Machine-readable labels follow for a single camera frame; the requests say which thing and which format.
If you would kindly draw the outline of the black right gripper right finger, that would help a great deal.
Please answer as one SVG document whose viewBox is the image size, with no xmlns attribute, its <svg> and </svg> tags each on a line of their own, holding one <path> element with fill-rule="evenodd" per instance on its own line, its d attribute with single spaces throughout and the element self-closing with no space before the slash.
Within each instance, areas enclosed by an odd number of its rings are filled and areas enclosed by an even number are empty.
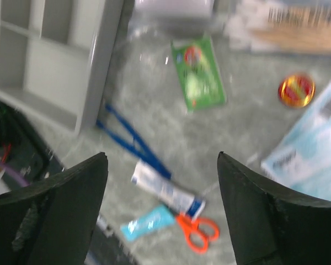
<svg viewBox="0 0 331 265">
<path fill-rule="evenodd" d="M 331 202 L 220 152 L 217 172 L 237 264 L 331 264 Z"/>
</svg>

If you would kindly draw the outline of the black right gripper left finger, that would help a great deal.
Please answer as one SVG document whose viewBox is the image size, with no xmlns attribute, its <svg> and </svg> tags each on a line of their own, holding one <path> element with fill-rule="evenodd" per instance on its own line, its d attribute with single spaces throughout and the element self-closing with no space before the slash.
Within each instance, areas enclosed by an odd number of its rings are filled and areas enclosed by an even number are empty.
<svg viewBox="0 0 331 265">
<path fill-rule="evenodd" d="M 107 179 L 101 152 L 0 195 L 0 264 L 83 264 Z"/>
</svg>

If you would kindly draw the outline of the blue plastic tweezers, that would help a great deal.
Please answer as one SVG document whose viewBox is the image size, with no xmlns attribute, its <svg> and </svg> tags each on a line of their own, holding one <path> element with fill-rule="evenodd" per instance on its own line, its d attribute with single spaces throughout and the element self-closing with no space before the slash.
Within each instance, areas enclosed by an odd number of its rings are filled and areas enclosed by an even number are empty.
<svg viewBox="0 0 331 265">
<path fill-rule="evenodd" d="M 165 164 L 156 156 L 156 154 L 150 149 L 147 143 L 143 140 L 140 134 L 134 129 L 134 127 L 110 104 L 105 104 L 105 111 L 108 114 L 116 117 L 119 124 L 131 135 L 132 142 L 128 142 L 119 134 L 110 130 L 101 120 L 96 121 L 96 126 L 104 131 L 110 138 L 112 138 L 118 145 L 127 150 L 129 153 L 138 157 L 141 161 L 150 165 L 155 169 L 162 177 L 170 180 L 172 173 L 165 166 Z"/>
</svg>

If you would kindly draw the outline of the green medicine box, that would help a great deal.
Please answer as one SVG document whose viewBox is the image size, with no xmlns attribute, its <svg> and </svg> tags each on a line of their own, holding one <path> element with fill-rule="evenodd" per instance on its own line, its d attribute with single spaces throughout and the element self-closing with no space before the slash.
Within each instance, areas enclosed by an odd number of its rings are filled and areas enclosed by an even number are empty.
<svg viewBox="0 0 331 265">
<path fill-rule="evenodd" d="M 170 47 L 188 111 L 226 103 L 212 38 L 174 40 Z"/>
</svg>

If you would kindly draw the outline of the bag of cotton swabs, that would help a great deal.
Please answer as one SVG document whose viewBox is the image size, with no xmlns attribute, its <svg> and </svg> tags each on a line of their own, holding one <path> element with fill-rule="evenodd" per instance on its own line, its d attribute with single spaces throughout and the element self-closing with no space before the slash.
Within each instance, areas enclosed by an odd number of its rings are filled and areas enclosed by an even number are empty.
<svg viewBox="0 0 331 265">
<path fill-rule="evenodd" d="M 331 55 L 331 1 L 237 1 L 224 33 L 236 50 Z"/>
</svg>

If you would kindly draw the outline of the small clear white packet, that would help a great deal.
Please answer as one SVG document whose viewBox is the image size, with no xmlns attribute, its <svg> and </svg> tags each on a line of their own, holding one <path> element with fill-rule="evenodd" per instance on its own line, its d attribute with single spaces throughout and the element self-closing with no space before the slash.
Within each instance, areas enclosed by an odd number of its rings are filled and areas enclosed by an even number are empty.
<svg viewBox="0 0 331 265">
<path fill-rule="evenodd" d="M 129 27 L 185 27 L 208 24 L 213 16 L 214 1 L 135 1 Z"/>
</svg>

